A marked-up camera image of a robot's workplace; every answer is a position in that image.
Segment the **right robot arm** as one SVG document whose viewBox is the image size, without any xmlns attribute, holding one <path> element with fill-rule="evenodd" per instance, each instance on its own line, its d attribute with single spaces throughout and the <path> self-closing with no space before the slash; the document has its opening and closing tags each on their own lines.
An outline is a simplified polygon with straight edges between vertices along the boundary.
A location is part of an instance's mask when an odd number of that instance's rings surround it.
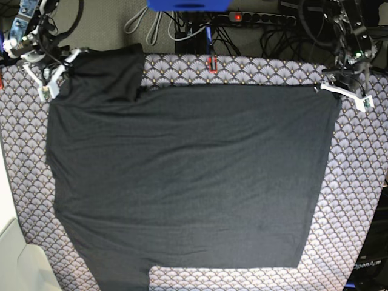
<svg viewBox="0 0 388 291">
<path fill-rule="evenodd" d="M 1 32 L 1 65 L 22 62 L 22 68 L 38 85 L 41 101 L 55 99 L 60 92 L 59 80 L 73 68 L 75 59 L 88 50 L 60 46 L 80 23 L 84 1 L 78 2 L 76 18 L 70 28 L 55 34 L 57 26 L 52 12 L 58 1 L 21 1 L 7 32 Z"/>
</svg>

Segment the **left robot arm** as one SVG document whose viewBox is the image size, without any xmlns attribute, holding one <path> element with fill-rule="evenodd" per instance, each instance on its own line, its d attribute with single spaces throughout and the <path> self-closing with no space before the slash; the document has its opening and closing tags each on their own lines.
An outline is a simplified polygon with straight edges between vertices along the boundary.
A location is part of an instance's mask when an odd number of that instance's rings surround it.
<svg viewBox="0 0 388 291">
<path fill-rule="evenodd" d="M 374 107 L 367 94 L 372 61 L 378 48 L 364 25 L 357 1 L 331 1 L 324 16 L 333 24 L 335 64 L 322 71 L 327 81 L 319 88 L 352 99 L 356 109 L 366 112 Z"/>
</svg>

